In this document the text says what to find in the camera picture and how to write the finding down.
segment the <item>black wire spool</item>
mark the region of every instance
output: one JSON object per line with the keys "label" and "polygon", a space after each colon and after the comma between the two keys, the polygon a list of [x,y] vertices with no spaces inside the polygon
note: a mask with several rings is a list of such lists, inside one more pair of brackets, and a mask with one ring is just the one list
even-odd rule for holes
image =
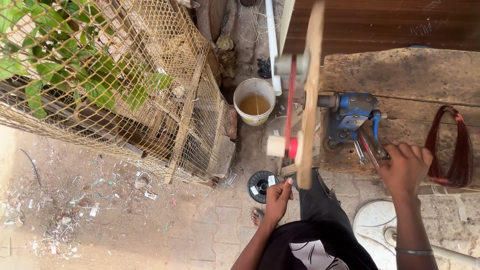
{"label": "black wire spool", "polygon": [[267,188],[270,186],[268,179],[270,177],[270,185],[277,184],[278,178],[269,171],[259,171],[254,173],[247,182],[248,195],[256,202],[266,204],[267,203]]}

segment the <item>yellow liquid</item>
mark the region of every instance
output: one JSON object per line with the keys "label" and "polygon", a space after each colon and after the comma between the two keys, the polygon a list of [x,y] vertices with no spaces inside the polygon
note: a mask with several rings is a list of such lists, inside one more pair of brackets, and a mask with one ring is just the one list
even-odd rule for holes
{"label": "yellow liquid", "polygon": [[270,109],[270,102],[260,94],[251,93],[243,97],[240,101],[239,109],[248,115],[260,115]]}

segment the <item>wooden workbench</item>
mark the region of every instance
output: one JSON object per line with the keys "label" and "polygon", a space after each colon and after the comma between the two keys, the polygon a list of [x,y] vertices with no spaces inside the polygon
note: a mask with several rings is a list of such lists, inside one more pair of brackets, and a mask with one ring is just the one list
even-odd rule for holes
{"label": "wooden workbench", "polygon": [[[321,91],[372,93],[378,109],[387,111],[382,143],[423,146],[439,107],[453,104],[462,114],[473,147],[472,189],[480,190],[480,52],[442,49],[391,49],[328,55]],[[445,114],[439,132],[440,163],[448,169],[456,141],[455,120]],[[321,150],[315,167],[376,176],[372,163],[363,166],[353,144],[339,154]]]}

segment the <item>wire mesh cage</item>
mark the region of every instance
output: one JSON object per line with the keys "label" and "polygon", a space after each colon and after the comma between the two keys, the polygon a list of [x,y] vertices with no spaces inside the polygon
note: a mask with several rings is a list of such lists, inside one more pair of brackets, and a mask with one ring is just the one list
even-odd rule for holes
{"label": "wire mesh cage", "polygon": [[0,0],[0,124],[209,181],[227,104],[166,0]]}

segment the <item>spanner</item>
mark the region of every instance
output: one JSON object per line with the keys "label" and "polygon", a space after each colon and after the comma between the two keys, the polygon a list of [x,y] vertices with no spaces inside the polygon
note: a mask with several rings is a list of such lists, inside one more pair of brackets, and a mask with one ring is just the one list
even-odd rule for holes
{"label": "spanner", "polygon": [[355,144],[355,149],[357,150],[357,153],[359,155],[359,159],[360,159],[360,164],[362,165],[365,165],[366,163],[369,162],[368,158],[366,158],[364,155],[363,155],[363,152],[360,148],[360,144],[358,143],[358,141],[355,141],[354,142]]}

